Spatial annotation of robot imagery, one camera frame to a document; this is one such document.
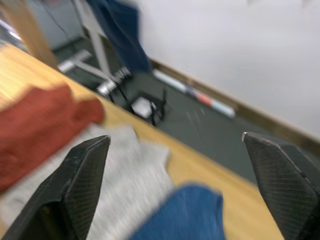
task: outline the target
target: gray carpet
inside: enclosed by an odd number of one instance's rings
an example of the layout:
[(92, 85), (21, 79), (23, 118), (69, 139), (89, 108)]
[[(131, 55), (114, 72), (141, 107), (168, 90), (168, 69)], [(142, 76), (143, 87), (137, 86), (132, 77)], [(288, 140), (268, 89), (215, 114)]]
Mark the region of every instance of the gray carpet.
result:
[[(80, 49), (87, 49), (89, 52), (94, 53), (90, 41), (80, 40), (72, 47), (64, 47), (56, 51), (55, 54), (61, 62), (73, 55), (74, 51)], [(114, 72), (119, 69), (120, 63), (112, 49), (106, 48), (106, 53), (110, 69)], [(91, 58), (87, 63), (98, 67), (98, 62), (95, 58)], [(74, 68), (66, 75), (92, 89), (101, 82), (100, 78), (77, 68)], [(237, 116), (233, 120), (228, 119), (204, 104), (160, 82), (151, 74), (134, 75), (132, 81), (126, 84), (125, 92), (129, 99), (132, 99), (139, 91), (145, 91), (161, 98), (163, 88), (167, 89), (167, 101), (170, 111), (165, 121), (159, 123), (157, 127), (242, 177), (256, 183), (251, 162), (245, 145), (241, 141), (241, 136), (243, 132), (271, 134), (241, 117)], [(117, 105), (124, 105), (125, 102), (120, 94), (115, 95), (114, 98)]]

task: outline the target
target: blue cloth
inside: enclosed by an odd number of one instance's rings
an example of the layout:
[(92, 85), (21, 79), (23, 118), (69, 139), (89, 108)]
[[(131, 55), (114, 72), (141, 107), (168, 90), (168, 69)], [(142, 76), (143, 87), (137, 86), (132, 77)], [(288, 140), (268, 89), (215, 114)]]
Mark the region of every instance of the blue cloth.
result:
[(130, 240), (225, 240), (223, 198), (203, 186), (182, 187)]
[(121, 63), (132, 73), (151, 72), (151, 64), (139, 42), (139, 12), (116, 0), (86, 0)]

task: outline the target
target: wooden post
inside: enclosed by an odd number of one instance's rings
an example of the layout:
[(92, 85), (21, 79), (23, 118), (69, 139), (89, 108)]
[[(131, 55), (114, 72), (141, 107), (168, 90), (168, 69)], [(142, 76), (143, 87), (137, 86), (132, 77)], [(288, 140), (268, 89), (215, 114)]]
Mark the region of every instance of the wooden post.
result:
[(57, 61), (25, 0), (0, 0), (0, 8), (29, 54), (58, 70)]

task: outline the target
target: baseboard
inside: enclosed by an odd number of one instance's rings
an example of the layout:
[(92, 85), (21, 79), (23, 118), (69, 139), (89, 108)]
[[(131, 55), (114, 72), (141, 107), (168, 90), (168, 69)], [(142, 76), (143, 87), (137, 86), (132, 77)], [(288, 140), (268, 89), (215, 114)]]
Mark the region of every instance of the baseboard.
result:
[[(85, 35), (89, 38), (88, 30), (84, 29)], [(112, 48), (109, 41), (106, 38), (102, 38), (103, 43), (106, 47)], [(155, 69), (162, 71), (165, 74), (172, 76), (173, 78), (188, 84), (199, 91), (233, 107), (238, 116), (243, 117), (244, 119), (250, 121), (257, 126), (269, 131), (273, 135), (282, 138), (283, 140), (289, 141), (296, 144), (297, 146), (310, 151), (317, 156), (320, 156), (320, 138), (314, 135), (304, 132), (302, 129), (299, 129), (296, 126), (293, 126), (290, 123), (284, 122), (275, 116), (268, 115), (259, 109), (241, 102), (240, 100), (208, 86), (195, 77), (189, 76), (188, 74), (181, 72), (177, 69), (174, 69), (160, 61), (155, 59), (150, 59), (152, 65)]]

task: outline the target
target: gray cloth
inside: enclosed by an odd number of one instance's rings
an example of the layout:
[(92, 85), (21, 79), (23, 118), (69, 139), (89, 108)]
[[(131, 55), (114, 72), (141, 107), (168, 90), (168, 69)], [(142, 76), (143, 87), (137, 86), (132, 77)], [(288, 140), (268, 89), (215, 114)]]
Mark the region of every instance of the gray cloth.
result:
[(4, 194), (0, 210), (5, 224), (13, 223), (39, 184), (72, 147), (101, 135), (110, 135), (111, 145), (87, 239), (124, 240), (137, 230), (174, 188), (165, 169), (169, 150), (139, 141), (130, 126), (105, 129), (94, 124)]

